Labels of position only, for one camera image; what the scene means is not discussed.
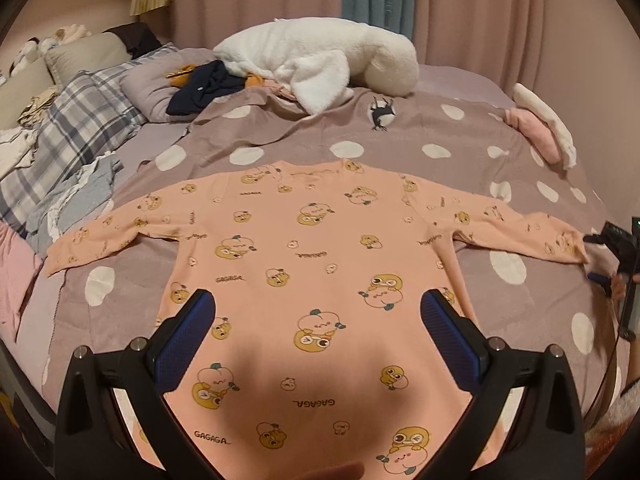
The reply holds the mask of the peach cartoon print baby shirt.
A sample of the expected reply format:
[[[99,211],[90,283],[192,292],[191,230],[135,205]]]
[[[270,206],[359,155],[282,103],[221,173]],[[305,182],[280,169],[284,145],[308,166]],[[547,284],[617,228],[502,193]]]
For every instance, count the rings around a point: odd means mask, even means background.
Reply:
[[[46,270],[141,235],[178,245],[160,318],[198,289],[215,298],[222,331],[168,402],[229,479],[348,460],[370,479],[414,477],[468,402],[420,319],[427,289],[473,315],[454,245],[587,260],[580,233],[548,214],[341,160],[160,188],[63,235]]]

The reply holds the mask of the pink folded garment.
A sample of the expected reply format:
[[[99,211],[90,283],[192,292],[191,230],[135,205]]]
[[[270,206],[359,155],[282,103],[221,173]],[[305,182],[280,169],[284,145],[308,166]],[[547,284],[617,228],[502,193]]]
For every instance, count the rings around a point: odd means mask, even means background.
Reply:
[[[561,161],[560,148],[552,130],[533,112],[525,108],[511,108],[504,111],[504,121],[525,136],[548,164],[556,165]]]

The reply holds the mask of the white folded cloth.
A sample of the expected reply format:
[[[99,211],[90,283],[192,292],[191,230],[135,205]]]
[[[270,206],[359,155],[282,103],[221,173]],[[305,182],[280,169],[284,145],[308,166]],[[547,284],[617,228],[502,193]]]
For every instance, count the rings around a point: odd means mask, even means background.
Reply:
[[[515,106],[512,108],[530,110],[549,126],[560,148],[562,159],[559,164],[564,170],[573,169],[577,165],[577,148],[570,130],[562,122],[560,116],[535,92],[519,82],[513,86],[513,102]]]

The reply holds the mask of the light pink garment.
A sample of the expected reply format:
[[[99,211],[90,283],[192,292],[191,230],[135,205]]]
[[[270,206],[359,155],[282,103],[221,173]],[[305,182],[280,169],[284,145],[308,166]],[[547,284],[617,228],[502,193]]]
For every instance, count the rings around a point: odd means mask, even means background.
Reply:
[[[23,237],[4,222],[0,240],[1,333],[15,339],[23,304],[40,272],[42,260]]]

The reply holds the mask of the mauve polka dot blanket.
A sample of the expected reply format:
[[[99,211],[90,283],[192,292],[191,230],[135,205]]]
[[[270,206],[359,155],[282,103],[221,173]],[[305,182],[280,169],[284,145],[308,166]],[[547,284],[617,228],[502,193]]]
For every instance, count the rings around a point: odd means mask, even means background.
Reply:
[[[451,91],[391,100],[359,91],[317,119],[253,91],[215,103],[194,127],[145,125],[118,151],[114,203],[190,177],[254,169],[276,160],[311,164],[347,157],[450,188],[500,198],[519,212],[542,211],[579,229],[606,211],[580,168],[559,174],[503,125],[504,96],[457,99]],[[175,244],[138,240],[124,252],[44,280],[20,337],[25,370],[57,406],[73,348],[113,350],[150,329],[177,253]],[[567,354],[582,410],[620,390],[625,358],[602,312],[600,290],[577,266],[457,246],[480,325],[514,344]]]

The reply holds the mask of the grey blue ruffled garment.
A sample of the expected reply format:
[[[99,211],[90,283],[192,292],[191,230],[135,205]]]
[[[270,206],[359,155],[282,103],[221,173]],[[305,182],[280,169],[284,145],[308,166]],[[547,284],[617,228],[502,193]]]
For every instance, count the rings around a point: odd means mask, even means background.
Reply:
[[[26,240],[32,250],[44,258],[58,238],[107,202],[121,169],[120,159],[107,152],[58,182],[27,218]]]

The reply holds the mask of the pink curtain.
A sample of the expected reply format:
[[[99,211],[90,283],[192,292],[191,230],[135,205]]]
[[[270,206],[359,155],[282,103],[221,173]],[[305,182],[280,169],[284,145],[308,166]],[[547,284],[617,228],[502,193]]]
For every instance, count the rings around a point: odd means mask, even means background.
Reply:
[[[213,47],[275,18],[342,13],[344,0],[174,0],[169,37]],[[504,91],[521,82],[552,105],[575,95],[588,0],[413,0],[412,41],[423,64],[487,77]]]

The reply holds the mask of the white printed garment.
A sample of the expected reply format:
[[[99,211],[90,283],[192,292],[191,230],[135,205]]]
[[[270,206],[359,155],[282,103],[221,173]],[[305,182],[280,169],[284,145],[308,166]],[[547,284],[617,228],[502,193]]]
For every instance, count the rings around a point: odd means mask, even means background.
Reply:
[[[35,159],[38,134],[23,127],[4,129],[0,133],[0,179],[17,169],[29,167]]]

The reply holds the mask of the plaid blue white pillow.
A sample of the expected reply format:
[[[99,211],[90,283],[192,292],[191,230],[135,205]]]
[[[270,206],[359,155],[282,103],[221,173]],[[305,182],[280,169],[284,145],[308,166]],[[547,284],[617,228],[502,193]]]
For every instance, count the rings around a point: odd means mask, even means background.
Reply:
[[[176,51],[173,44],[165,44],[129,62],[96,72],[82,70],[66,84],[36,129],[32,164],[1,180],[1,220],[23,232],[28,216],[55,185],[133,138],[146,119],[122,91],[122,78]]]

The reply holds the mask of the white plush goose toy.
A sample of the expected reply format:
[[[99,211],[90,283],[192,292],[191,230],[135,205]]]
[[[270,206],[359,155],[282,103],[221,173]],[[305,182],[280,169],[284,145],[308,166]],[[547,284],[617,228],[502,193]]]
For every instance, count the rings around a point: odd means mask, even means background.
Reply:
[[[311,115],[348,100],[351,81],[386,96],[406,96],[420,75],[407,37],[342,18],[259,24],[222,40],[213,55],[232,75],[282,84]]]

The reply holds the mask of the mauve pillow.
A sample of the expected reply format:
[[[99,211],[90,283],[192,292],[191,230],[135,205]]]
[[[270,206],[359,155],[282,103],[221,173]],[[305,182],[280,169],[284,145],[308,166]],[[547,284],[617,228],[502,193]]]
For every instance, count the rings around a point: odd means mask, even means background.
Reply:
[[[213,59],[212,51],[204,48],[186,48],[165,53],[128,70],[122,77],[120,88],[148,122],[153,124],[190,122],[196,114],[186,116],[167,114],[168,104],[178,89],[171,87],[166,75],[183,66],[203,65],[212,62]]]

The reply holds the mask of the beige pillow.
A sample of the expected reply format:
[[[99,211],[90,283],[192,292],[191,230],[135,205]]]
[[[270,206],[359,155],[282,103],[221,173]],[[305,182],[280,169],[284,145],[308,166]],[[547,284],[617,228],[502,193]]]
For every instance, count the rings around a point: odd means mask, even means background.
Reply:
[[[111,32],[56,47],[1,87],[1,128],[17,127],[17,118],[34,96],[57,86],[62,89],[79,72],[95,72],[131,58],[125,44]]]

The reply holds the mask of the navy blue garment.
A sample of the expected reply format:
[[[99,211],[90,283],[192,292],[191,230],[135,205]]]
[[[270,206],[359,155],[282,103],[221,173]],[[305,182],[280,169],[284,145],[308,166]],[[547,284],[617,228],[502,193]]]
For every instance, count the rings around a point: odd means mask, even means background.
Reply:
[[[245,77],[229,73],[221,60],[200,65],[186,85],[171,97],[166,113],[169,116],[200,114],[214,99],[243,90],[245,81]]]

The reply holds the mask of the stuffed toys pile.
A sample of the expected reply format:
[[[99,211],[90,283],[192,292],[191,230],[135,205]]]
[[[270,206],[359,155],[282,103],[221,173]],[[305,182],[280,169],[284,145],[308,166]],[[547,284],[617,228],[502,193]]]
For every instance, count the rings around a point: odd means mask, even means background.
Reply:
[[[71,24],[58,28],[50,36],[43,39],[32,37],[27,40],[18,51],[9,69],[9,76],[24,70],[35,63],[38,58],[43,58],[50,50],[70,44],[79,39],[90,37],[92,32],[85,25]]]

